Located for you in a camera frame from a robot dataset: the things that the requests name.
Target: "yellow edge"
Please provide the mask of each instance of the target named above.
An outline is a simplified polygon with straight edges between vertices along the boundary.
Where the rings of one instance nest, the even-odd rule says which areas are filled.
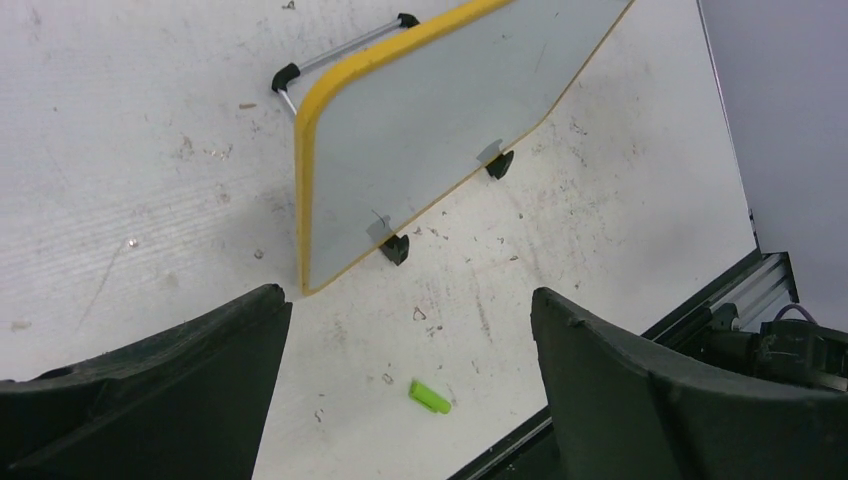
[[[301,290],[305,296],[312,295],[336,281],[336,279],[350,270],[351,267],[361,262],[365,257],[373,253],[374,250],[377,250],[380,245],[385,243],[392,237],[392,235],[394,235],[394,233],[386,235],[382,241],[378,242],[370,250],[360,255],[359,258],[324,282],[323,285],[315,289],[309,288],[310,262],[307,260],[311,258],[312,254],[311,244],[308,240],[312,238],[312,182],[314,179],[315,131],[318,127],[318,119],[321,117],[321,113],[327,105],[329,105],[330,101],[335,98],[339,91],[348,84],[353,83],[360,77],[380,68],[381,66],[391,63],[397,58],[400,58],[413,50],[417,50],[438,38],[458,30],[459,28],[462,28],[479,18],[512,3],[513,1],[515,0],[475,0],[457,7],[430,21],[424,22],[410,30],[398,34],[395,37],[381,42],[364,52],[357,53],[340,61],[336,66],[324,74],[309,90],[306,98],[304,98],[303,103],[301,103],[300,108],[298,109],[294,125],[295,189],[297,195],[297,201],[295,202],[297,209],[297,264],[300,271]],[[624,17],[624,14],[627,13],[634,1],[635,0],[630,0],[627,6],[624,7],[624,10],[621,11],[621,14],[615,22],[613,22],[610,29],[607,30],[607,33],[604,34],[604,37],[600,42],[598,42],[598,45],[595,46],[595,49],[592,50],[592,53],[586,58],[586,61],[577,73],[568,82],[568,85],[566,85],[565,89],[563,89],[562,93],[553,103],[550,110],[548,110],[548,112],[541,120],[539,120],[538,123],[536,123],[536,125],[533,126],[533,128],[518,137],[508,146],[504,147],[502,149],[503,151],[509,150],[515,144],[523,140],[524,137],[538,128],[539,125],[548,118],[551,112],[553,112],[559,104],[560,100],[562,100],[565,92],[568,91],[571,84],[574,83],[574,80],[580,75],[583,69],[586,68],[586,65],[601,45],[603,45],[604,41],[607,37],[609,37],[609,34],[613,31],[613,29],[615,29],[618,22],[621,21],[622,17]],[[479,168],[460,180],[456,185],[440,195],[437,199],[433,200],[429,205],[427,205],[427,207],[413,215],[403,225],[398,227],[395,232],[399,232],[406,228],[410,223],[414,222],[419,216],[421,216],[422,213],[426,212],[430,209],[430,207],[439,203],[439,201],[443,198],[453,193],[454,190],[468,181],[469,178],[477,174],[477,172],[484,169],[495,158],[492,158],[485,164],[481,164]]]

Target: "gray wall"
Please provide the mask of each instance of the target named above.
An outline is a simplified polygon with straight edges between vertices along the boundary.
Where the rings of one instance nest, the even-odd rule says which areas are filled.
[[[848,329],[848,0],[700,0],[764,252]]]

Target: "metal rod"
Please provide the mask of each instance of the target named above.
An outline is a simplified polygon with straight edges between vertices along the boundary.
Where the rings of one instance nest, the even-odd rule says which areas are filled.
[[[300,68],[300,74],[305,75],[308,71],[320,67],[321,65],[327,63],[328,60],[332,60],[338,55],[350,52],[352,50],[356,50],[363,44],[366,44],[377,37],[382,37],[383,35],[391,32],[392,30],[400,28],[400,25],[401,19],[398,18],[392,20],[391,23],[387,23],[382,27],[377,28],[376,30],[372,30],[358,38],[354,38],[353,40],[343,45],[339,45],[338,47],[332,50],[324,52],[321,55],[318,55],[317,57],[313,58],[312,60],[305,62],[303,65],[298,65],[298,68]]]
[[[277,91],[277,93],[279,93],[280,96],[283,97],[283,101],[286,105],[288,105],[289,110],[291,110],[292,116],[297,117],[297,107],[295,107],[294,103],[292,103],[291,98],[289,98],[289,94],[286,93],[285,90],[279,90]]]

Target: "white tabletop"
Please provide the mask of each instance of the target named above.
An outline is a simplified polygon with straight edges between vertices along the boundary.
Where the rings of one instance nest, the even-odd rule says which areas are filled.
[[[278,283],[294,314],[255,477],[441,479],[545,404],[534,288],[641,333],[754,249],[697,5],[637,0],[504,179],[422,215],[401,267],[375,253],[298,300],[271,77],[458,3],[0,5],[0,378]],[[413,377],[453,411],[409,400]]]

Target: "cable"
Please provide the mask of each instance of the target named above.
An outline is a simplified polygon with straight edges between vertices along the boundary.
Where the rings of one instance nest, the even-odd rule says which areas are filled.
[[[808,312],[806,308],[802,307],[801,305],[798,305],[797,303],[790,303],[789,305],[786,305],[785,307],[781,308],[781,309],[780,309],[780,311],[779,311],[779,312],[777,312],[777,315],[775,315],[775,316],[774,316],[774,320],[773,320],[773,321],[774,321],[774,322],[776,322],[776,321],[778,321],[778,320],[782,320],[782,319],[783,319],[783,316],[784,316],[784,315],[786,315],[786,313],[787,313],[789,310],[797,310],[798,312],[800,312],[800,313],[801,313],[801,315],[803,315],[803,317],[804,317],[804,319],[805,319],[805,320],[807,320],[808,322],[812,323],[813,325],[818,325],[818,324],[819,324],[819,322],[817,322],[817,321],[813,318],[813,316],[812,316],[812,315],[810,315],[810,312]]]

